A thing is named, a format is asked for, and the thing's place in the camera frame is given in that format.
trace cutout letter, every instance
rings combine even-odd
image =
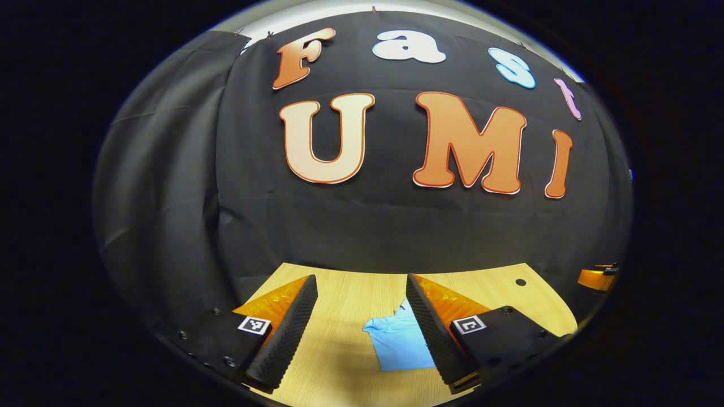
[[[514,194],[521,189],[518,164],[526,118],[509,107],[498,107],[482,132],[462,99],[442,92],[423,92],[417,104],[427,110],[427,151],[425,164],[415,171],[413,181],[424,187],[446,188],[455,175],[448,169],[450,150],[455,155],[460,178],[473,186],[492,157],[490,172],[483,177],[483,189]]]
[[[429,64],[445,60],[445,54],[437,50],[435,39],[425,33],[408,30],[385,31],[379,34],[377,39],[382,42],[372,47],[372,52],[383,59],[414,58]]]
[[[560,199],[565,193],[565,175],[568,173],[568,157],[573,148],[573,141],[560,130],[553,130],[553,140],[555,140],[553,175],[545,186],[545,195],[548,198]]]
[[[498,61],[498,65],[495,67],[505,79],[524,88],[536,87],[536,80],[530,73],[531,68],[520,57],[498,48],[488,49],[488,54]]]
[[[289,168],[309,182],[336,184],[350,179],[362,167],[366,110],[374,105],[369,93],[341,95],[330,103],[340,113],[340,155],[322,161],[312,151],[312,116],[319,103],[301,101],[279,111],[284,120],[284,148]]]
[[[570,89],[568,89],[568,86],[566,86],[565,82],[561,79],[554,79],[553,80],[556,85],[560,86],[560,91],[563,92],[563,97],[565,98],[565,102],[568,104],[568,108],[571,110],[571,113],[573,114],[573,117],[576,118],[576,120],[581,120],[581,112],[576,109],[576,103],[573,102],[573,98],[575,97],[573,95],[573,92],[571,92]]]
[[[279,63],[279,77],[271,87],[275,90],[281,89],[309,75],[309,67],[302,67],[302,59],[306,58],[309,62],[316,61],[321,53],[321,42],[319,40],[329,40],[334,37],[335,33],[331,28],[324,28],[280,48],[277,51],[278,54],[282,55],[282,61]]]

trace orange letter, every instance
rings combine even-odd
[[[336,184],[350,179],[362,167],[365,114],[374,105],[374,96],[349,93],[332,99],[330,105],[340,113],[340,155],[331,161],[317,159],[312,151],[312,116],[319,112],[319,103],[302,101],[279,111],[284,120],[287,164],[309,182]]]
[[[555,140],[553,175],[545,186],[545,195],[548,198],[560,199],[565,193],[565,175],[568,173],[568,156],[573,148],[573,141],[560,130],[553,130],[553,140]]]
[[[427,110],[427,150],[425,164],[413,174],[415,184],[435,188],[451,186],[455,175],[447,165],[452,149],[467,188],[473,186],[492,157],[490,172],[481,182],[483,189],[508,194],[521,189],[518,163],[526,126],[522,114],[509,107],[498,107],[479,133],[465,104],[455,95],[423,92],[417,95],[417,104]]]
[[[334,37],[335,33],[331,28],[324,28],[280,48],[277,51],[278,54],[282,55],[282,62],[279,64],[279,77],[271,87],[275,90],[281,89],[309,75],[309,68],[302,67],[302,58],[306,58],[309,62],[316,61],[321,53],[319,40],[329,40]]]

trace white wall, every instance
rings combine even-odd
[[[249,45],[266,38],[267,32],[280,33],[306,22],[339,14],[372,11],[418,12],[462,22],[500,35],[515,43],[522,43],[528,50],[543,59],[562,67],[576,82],[584,80],[565,62],[542,44],[503,21],[455,0],[272,0],[236,14],[218,24],[212,30],[236,32],[251,38]]]

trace letter m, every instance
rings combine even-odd
[[[455,182],[448,169],[450,150],[455,156],[463,185],[473,186],[492,159],[483,189],[493,193],[514,194],[521,189],[518,165],[521,160],[521,137],[526,118],[516,110],[498,107],[490,115],[482,132],[463,101],[449,93],[423,92],[417,104],[427,110],[427,150],[423,167],[415,171],[415,184],[446,188]]]

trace purple letter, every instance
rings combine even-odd
[[[568,89],[568,86],[566,86],[565,82],[563,82],[561,79],[554,79],[554,81],[556,85],[560,86],[560,91],[563,92],[563,97],[565,98],[565,102],[568,104],[568,108],[571,110],[571,113],[573,113],[573,117],[575,117],[577,120],[580,120],[581,112],[576,109],[576,104],[573,102],[573,92]]]

